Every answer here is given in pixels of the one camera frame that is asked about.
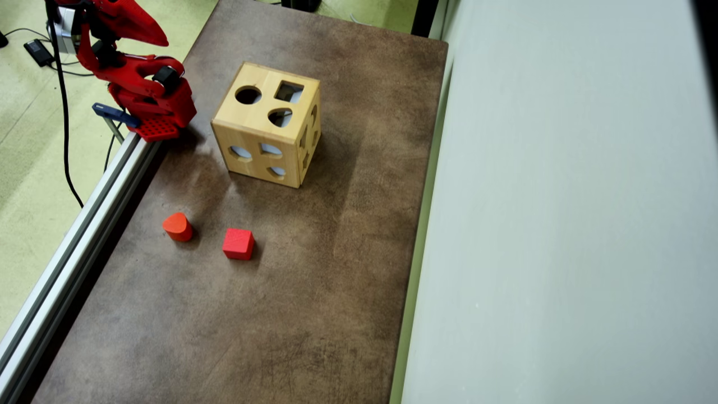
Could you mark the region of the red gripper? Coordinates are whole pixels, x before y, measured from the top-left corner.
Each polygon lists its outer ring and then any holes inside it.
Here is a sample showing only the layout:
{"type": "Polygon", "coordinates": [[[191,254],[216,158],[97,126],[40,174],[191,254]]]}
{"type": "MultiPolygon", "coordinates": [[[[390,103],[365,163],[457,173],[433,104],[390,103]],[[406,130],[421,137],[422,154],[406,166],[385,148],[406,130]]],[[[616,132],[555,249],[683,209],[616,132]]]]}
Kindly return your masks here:
{"type": "Polygon", "coordinates": [[[85,36],[116,41],[133,39],[169,46],[161,26],[136,1],[72,1],[54,3],[54,35],[59,43],[79,44],[85,36]]]}

